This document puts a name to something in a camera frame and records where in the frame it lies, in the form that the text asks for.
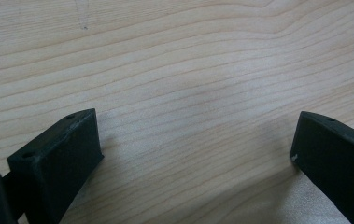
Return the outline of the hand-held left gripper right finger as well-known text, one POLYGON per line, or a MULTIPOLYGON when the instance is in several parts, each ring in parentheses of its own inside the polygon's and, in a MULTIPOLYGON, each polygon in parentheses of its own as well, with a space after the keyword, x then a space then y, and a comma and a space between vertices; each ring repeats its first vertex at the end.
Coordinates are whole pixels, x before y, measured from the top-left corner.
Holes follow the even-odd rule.
POLYGON ((290 158, 354 224, 354 129, 336 119, 303 111, 290 158))

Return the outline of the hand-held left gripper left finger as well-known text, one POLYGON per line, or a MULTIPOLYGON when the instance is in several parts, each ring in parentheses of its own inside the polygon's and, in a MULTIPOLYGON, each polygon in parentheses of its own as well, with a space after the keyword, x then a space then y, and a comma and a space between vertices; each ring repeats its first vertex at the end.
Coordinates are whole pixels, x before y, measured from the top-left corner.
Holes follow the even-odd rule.
POLYGON ((93 108, 70 114, 7 158, 7 184, 31 224, 58 224, 104 158, 93 108))

